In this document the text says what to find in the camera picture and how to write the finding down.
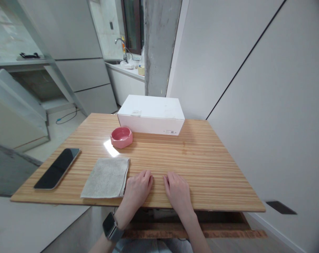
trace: white cardboard box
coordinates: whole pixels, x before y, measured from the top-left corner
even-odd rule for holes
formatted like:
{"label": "white cardboard box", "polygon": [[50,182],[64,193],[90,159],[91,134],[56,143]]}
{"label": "white cardboard box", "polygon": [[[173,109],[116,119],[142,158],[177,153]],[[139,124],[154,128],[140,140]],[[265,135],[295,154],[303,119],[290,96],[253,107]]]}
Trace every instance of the white cardboard box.
{"label": "white cardboard box", "polygon": [[117,113],[132,132],[179,135],[185,117],[178,98],[129,95]]}

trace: hand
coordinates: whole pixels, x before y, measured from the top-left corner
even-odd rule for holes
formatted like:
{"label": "hand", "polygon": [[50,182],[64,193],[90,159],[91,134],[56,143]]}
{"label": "hand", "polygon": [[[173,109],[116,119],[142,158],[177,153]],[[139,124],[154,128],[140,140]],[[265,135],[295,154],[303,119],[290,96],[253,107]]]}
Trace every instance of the hand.
{"label": "hand", "polygon": [[137,210],[144,204],[153,183],[150,170],[128,178],[123,200],[115,213],[118,228],[124,230],[130,223]]}
{"label": "hand", "polygon": [[191,203],[188,183],[183,177],[170,171],[163,179],[166,195],[173,209],[177,212],[179,218],[184,223],[184,220],[195,215]]}

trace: smartwatch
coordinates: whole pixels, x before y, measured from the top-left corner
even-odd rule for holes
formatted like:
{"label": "smartwatch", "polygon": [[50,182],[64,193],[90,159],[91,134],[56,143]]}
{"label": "smartwatch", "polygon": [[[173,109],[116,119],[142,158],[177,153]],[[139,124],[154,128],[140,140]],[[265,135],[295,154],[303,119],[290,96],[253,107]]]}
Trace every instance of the smartwatch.
{"label": "smartwatch", "polygon": [[124,234],[124,230],[117,227],[117,221],[112,212],[108,214],[102,226],[106,238],[112,242],[118,242]]}

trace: striped wooden tabletop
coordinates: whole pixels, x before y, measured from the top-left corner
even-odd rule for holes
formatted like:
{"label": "striped wooden tabletop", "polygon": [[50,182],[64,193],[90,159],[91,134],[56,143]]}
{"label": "striped wooden tabletop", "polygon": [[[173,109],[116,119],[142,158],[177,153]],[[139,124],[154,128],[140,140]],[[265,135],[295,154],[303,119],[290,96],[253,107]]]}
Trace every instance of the striped wooden tabletop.
{"label": "striped wooden tabletop", "polygon": [[[134,141],[115,149],[110,133],[119,127],[117,115],[92,113],[11,197],[12,201],[118,206],[121,199],[81,199],[80,194],[93,166],[100,157],[129,157],[128,177],[144,169],[154,176],[152,190],[144,207],[171,208],[166,197],[163,175],[174,171],[190,185],[194,209],[238,212],[264,212],[241,170],[210,124],[185,120],[179,136],[133,133]],[[51,191],[33,186],[65,148],[82,153],[60,185]]]}

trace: watch face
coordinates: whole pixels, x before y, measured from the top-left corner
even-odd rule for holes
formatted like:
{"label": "watch face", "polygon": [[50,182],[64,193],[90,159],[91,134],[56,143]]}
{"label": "watch face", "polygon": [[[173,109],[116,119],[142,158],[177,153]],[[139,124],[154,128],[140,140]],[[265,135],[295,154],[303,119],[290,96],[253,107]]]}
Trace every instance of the watch face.
{"label": "watch face", "polygon": [[103,231],[106,237],[108,237],[111,229],[114,227],[115,220],[112,213],[109,213],[106,219],[103,222]]}

